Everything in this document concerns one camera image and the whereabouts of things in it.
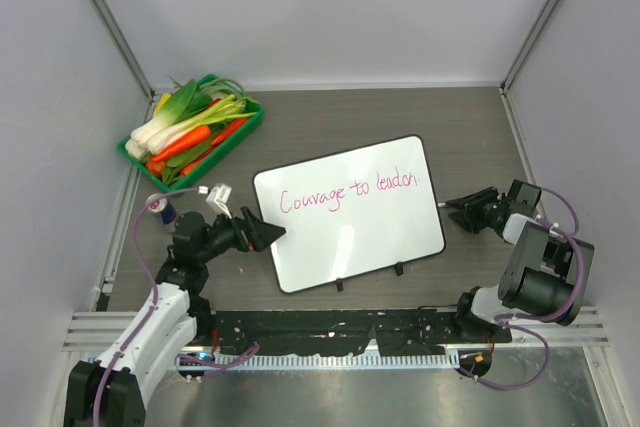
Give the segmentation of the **white whiteboard with black frame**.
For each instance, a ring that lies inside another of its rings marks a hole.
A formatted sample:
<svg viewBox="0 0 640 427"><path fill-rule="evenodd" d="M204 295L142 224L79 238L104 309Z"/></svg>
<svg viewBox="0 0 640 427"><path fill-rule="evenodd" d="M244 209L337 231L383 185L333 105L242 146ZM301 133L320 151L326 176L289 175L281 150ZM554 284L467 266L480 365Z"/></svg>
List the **white whiteboard with black frame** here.
<svg viewBox="0 0 640 427"><path fill-rule="evenodd" d="M280 289L296 293L441 254L446 239L423 139L407 135L257 173Z"/></svg>

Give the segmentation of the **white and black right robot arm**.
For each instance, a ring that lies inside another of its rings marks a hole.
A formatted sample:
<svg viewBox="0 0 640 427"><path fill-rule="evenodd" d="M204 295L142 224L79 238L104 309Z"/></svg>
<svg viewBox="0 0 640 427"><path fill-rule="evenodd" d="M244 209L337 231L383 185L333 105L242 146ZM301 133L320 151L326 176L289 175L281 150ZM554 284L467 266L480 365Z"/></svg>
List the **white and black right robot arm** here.
<svg viewBox="0 0 640 427"><path fill-rule="evenodd" d="M568 326L578 316L595 247L576 238L574 209L569 210L570 232L537 212L543 193L569 204L557 192L521 180L513 181L505 193L489 187L441 204L464 231L490 229L513 246L497 285L474 287L460 296L451 318L460 340L495 340L510 320Z"/></svg>

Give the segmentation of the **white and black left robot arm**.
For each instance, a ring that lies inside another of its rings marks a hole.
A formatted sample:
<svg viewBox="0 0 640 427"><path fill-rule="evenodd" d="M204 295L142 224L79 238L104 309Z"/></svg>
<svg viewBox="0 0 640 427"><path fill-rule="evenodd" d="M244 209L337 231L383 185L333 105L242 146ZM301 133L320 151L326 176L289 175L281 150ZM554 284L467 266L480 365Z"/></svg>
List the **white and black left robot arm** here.
<svg viewBox="0 0 640 427"><path fill-rule="evenodd" d="M148 300L123 333L94 361L71 370L63 423L66 426L142 426L148 403L181 350L205 344L215 329L210 302L201 292L207 264L229 250L261 252L286 233L256 217L202 214L177 218L167 257L153 277Z"/></svg>

